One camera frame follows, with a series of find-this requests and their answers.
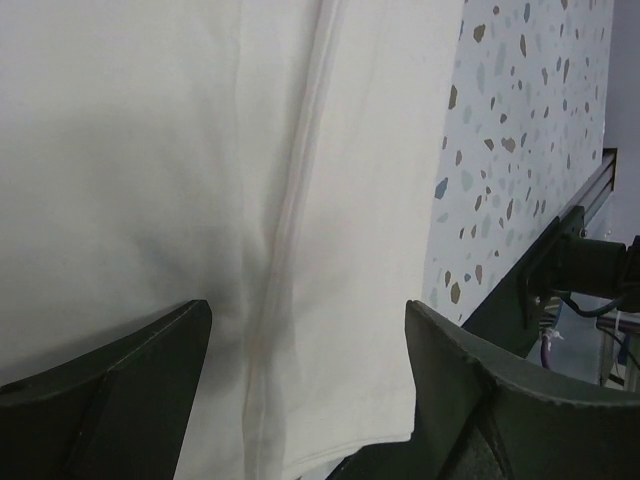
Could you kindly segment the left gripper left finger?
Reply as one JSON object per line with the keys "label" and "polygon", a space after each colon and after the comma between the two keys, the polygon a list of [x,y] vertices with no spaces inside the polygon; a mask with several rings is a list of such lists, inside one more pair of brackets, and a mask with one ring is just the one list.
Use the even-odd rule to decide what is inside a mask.
{"label": "left gripper left finger", "polygon": [[212,325],[190,301],[144,328],[1,388],[4,479],[171,479]]}

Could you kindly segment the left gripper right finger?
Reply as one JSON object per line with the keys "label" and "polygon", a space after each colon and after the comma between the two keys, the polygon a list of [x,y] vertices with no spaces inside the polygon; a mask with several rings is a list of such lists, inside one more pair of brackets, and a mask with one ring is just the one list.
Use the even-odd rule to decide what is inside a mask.
{"label": "left gripper right finger", "polygon": [[639,396],[536,366],[416,301],[423,479],[636,479]]}

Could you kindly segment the white t shirt red print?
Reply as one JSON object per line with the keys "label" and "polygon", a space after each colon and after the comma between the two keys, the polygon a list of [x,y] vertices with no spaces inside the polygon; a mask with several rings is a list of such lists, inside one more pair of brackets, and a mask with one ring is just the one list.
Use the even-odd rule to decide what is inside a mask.
{"label": "white t shirt red print", "polygon": [[181,479],[407,441],[460,1],[5,1],[1,378],[192,299]]}

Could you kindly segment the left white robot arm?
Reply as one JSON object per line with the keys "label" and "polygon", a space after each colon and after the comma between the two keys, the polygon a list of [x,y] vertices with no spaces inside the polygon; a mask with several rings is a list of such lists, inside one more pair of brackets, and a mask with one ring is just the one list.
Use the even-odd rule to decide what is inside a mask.
{"label": "left white robot arm", "polygon": [[[486,324],[572,293],[639,308],[639,249],[563,235],[532,247],[463,326],[416,302],[406,336],[417,437],[367,447],[337,479],[635,479],[639,397],[518,357]],[[1,390],[5,479],[170,479],[211,328],[188,302],[107,346]]]}

